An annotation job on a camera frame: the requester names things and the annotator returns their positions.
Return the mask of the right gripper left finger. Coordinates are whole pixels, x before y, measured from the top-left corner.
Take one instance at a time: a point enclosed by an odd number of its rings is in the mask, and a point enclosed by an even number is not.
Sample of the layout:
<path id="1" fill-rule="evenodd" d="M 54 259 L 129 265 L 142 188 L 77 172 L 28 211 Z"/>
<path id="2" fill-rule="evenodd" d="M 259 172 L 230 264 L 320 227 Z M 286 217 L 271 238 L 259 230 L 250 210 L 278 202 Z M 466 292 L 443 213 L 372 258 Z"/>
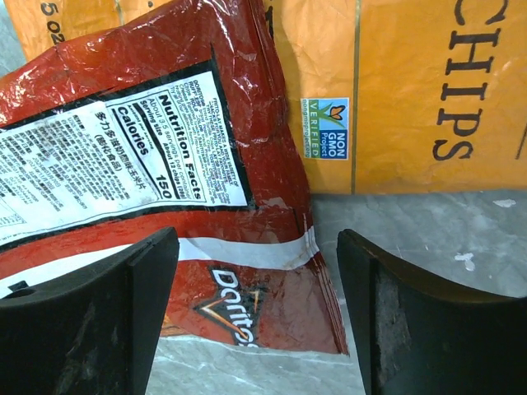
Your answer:
<path id="1" fill-rule="evenodd" d="M 2 393 L 145 393 L 179 249 L 164 228 L 5 276 Z"/>

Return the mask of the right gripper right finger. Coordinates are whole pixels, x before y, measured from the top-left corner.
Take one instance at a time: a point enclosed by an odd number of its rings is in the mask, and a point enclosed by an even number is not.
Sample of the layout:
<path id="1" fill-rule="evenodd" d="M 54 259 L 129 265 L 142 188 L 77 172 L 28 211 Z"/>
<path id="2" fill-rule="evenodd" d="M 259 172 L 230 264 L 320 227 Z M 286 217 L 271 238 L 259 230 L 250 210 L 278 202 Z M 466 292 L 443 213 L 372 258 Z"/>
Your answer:
<path id="1" fill-rule="evenodd" d="M 337 256 L 367 393 L 525 393 L 525 298 L 447 280 L 353 230 Z"/>

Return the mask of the red Doritos bag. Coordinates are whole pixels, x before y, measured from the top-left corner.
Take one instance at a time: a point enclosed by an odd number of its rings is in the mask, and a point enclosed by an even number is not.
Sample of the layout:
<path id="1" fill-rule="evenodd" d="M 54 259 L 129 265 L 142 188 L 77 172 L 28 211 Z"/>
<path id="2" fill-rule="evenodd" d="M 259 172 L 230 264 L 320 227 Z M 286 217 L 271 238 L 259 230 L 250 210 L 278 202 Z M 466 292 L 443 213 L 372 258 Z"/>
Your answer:
<path id="1" fill-rule="evenodd" d="M 180 240 L 161 334 L 347 352 L 259 1 L 173 1 L 1 80 L 1 293 Z"/>

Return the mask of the orange Kettle chips bag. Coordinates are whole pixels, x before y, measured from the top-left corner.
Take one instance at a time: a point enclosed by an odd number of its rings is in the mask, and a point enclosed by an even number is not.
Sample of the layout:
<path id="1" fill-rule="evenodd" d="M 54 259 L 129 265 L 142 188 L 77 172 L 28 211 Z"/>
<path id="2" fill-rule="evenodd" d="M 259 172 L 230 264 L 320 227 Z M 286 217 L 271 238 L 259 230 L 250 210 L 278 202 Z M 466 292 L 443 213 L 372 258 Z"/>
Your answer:
<path id="1" fill-rule="evenodd" d="M 523 1 L 263 1 L 317 193 L 526 186 Z"/>

